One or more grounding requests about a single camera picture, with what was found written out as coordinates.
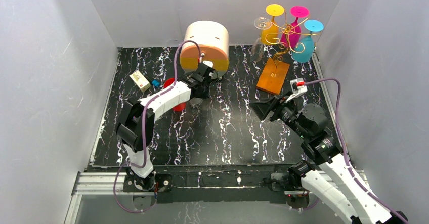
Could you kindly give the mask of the clear wine glass front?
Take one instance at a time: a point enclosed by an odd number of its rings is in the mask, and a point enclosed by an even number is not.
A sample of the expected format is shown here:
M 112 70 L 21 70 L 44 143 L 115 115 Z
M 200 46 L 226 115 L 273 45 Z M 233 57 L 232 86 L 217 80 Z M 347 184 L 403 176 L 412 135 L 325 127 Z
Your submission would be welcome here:
M 203 99 L 202 98 L 191 98 L 189 100 L 189 104 L 191 105 L 192 108 L 198 108 L 200 107 L 200 105 L 202 104 Z

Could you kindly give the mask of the blue wine glass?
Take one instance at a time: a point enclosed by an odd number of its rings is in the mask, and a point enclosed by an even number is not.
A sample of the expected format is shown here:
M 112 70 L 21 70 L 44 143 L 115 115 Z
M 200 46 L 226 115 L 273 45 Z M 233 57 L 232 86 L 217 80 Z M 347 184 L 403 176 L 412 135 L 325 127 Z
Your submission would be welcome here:
M 324 25 L 318 20 L 310 19 L 304 22 L 304 28 L 309 33 L 299 40 L 292 52 L 293 60 L 298 63 L 306 63 L 311 59 L 315 46 L 312 36 L 321 32 Z

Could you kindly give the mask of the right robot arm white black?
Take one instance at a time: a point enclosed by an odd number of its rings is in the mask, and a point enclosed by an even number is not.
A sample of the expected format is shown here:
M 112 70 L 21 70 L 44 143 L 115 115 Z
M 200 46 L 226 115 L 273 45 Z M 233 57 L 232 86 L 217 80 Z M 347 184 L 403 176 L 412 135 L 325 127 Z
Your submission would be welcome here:
M 312 160 L 293 165 L 287 183 L 314 193 L 344 223 L 407 223 L 400 211 L 390 210 L 378 201 L 363 179 L 346 162 L 342 147 L 326 130 L 328 118 L 317 104 L 299 110 L 296 103 L 275 96 L 251 102 L 260 120 L 281 120 L 304 141 L 301 148 Z

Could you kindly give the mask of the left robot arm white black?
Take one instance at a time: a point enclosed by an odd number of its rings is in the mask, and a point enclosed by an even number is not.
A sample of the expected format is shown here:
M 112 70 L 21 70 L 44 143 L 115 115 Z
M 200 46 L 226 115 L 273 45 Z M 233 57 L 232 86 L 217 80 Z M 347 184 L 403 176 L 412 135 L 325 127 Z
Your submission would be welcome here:
M 115 133 L 125 146 L 131 170 L 136 176 L 145 179 L 154 170 L 148 145 L 152 141 L 155 122 L 180 103 L 208 98 L 212 76 L 216 74 L 213 62 L 203 61 L 196 71 L 182 76 L 158 93 L 134 104 L 125 102 Z

